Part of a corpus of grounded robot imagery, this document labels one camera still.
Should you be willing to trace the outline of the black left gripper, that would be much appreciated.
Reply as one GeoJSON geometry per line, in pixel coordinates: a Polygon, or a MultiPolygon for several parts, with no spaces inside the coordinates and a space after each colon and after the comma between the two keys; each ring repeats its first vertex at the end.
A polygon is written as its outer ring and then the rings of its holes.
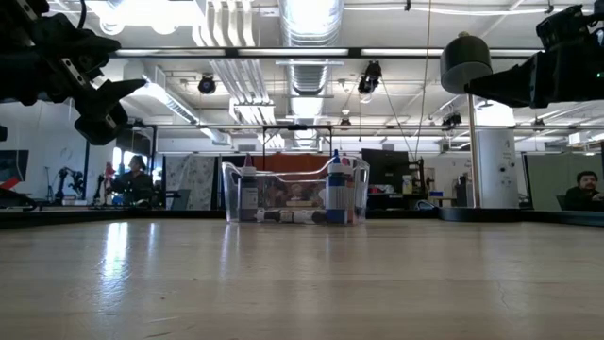
{"type": "Polygon", "coordinates": [[[107,80],[95,89],[92,81],[121,44],[49,10],[46,0],[0,0],[0,102],[31,106],[90,97],[75,102],[75,129],[91,145],[107,145],[128,122],[120,101],[146,81],[107,80]]]}

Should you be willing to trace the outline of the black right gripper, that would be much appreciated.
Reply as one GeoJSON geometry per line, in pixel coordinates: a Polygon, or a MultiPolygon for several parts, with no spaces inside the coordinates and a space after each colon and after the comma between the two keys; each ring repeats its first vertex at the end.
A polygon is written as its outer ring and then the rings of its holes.
{"type": "Polygon", "coordinates": [[[512,108],[604,100],[602,46],[564,46],[497,72],[490,58],[476,65],[476,71],[467,71],[463,89],[512,108]]]}

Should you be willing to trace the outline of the small vial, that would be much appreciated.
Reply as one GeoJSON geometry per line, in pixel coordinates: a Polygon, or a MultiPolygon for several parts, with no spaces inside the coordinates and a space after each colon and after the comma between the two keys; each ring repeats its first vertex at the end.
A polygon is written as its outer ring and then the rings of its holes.
{"type": "Polygon", "coordinates": [[[256,222],[259,208],[257,169],[250,154],[245,156],[238,180],[238,212],[241,222],[256,222]]]}

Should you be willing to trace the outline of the large blue food coloring bottle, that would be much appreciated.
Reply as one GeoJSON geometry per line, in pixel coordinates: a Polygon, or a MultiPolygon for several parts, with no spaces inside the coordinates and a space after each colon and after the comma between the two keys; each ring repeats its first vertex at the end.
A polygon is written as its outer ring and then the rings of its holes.
{"type": "Polygon", "coordinates": [[[339,151],[335,149],[333,159],[327,168],[325,207],[328,223],[345,225],[348,222],[347,199],[346,166],[342,163],[339,151]]]}

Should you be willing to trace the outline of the person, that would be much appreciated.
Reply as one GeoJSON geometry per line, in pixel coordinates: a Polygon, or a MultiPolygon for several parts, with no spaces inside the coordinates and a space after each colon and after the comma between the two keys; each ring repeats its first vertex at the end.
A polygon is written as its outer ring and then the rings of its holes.
{"type": "Polygon", "coordinates": [[[154,194],[153,179],[145,173],[143,157],[135,155],[130,159],[129,171],[115,178],[108,193],[121,194],[125,206],[141,206],[151,203],[154,194]]]}
{"type": "Polygon", "coordinates": [[[604,212],[604,194],[597,190],[598,177],[593,171],[577,174],[577,184],[564,196],[564,208],[568,211],[604,212]]]}

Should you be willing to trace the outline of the white round column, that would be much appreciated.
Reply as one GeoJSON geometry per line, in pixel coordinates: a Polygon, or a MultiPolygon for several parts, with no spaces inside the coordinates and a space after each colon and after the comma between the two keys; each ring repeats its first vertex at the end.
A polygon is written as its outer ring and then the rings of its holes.
{"type": "Polygon", "coordinates": [[[483,100],[475,109],[480,207],[518,208],[518,162],[515,155],[513,109],[483,100]]]}

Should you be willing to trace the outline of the background black robot rig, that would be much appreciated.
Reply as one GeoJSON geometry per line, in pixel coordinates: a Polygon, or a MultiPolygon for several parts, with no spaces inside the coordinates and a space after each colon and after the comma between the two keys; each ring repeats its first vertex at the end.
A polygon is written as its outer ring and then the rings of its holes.
{"type": "Polygon", "coordinates": [[[84,174],[81,171],[73,170],[69,167],[62,167],[58,171],[59,185],[54,194],[53,203],[62,205],[66,198],[64,188],[70,188],[74,193],[69,200],[83,200],[85,198],[84,174]]]}

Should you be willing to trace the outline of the black monitor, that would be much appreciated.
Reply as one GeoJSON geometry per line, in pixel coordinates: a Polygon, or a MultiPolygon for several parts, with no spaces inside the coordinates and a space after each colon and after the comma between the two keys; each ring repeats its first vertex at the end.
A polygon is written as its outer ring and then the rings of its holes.
{"type": "Polygon", "coordinates": [[[364,148],[361,157],[370,167],[370,185],[390,185],[396,192],[402,190],[403,177],[411,173],[407,152],[364,148]]]}

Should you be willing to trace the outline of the clear plastic bin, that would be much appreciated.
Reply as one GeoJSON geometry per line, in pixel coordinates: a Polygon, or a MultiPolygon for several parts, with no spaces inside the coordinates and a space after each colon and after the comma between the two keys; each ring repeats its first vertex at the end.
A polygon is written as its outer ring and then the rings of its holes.
{"type": "MultiPolygon", "coordinates": [[[[334,225],[352,226],[365,220],[367,196],[369,187],[369,164],[357,157],[341,156],[346,166],[348,193],[348,222],[345,225],[304,224],[304,225],[334,225]]],[[[259,187],[258,210],[287,211],[326,211],[327,168],[333,157],[318,157],[318,167],[311,171],[301,168],[302,162],[311,160],[312,155],[284,156],[283,159],[293,166],[287,171],[260,170],[259,164],[253,161],[257,169],[259,187]]],[[[241,222],[238,212],[238,180],[241,177],[242,166],[231,162],[222,163],[223,193],[225,195],[226,219],[229,222],[241,222]]]]}

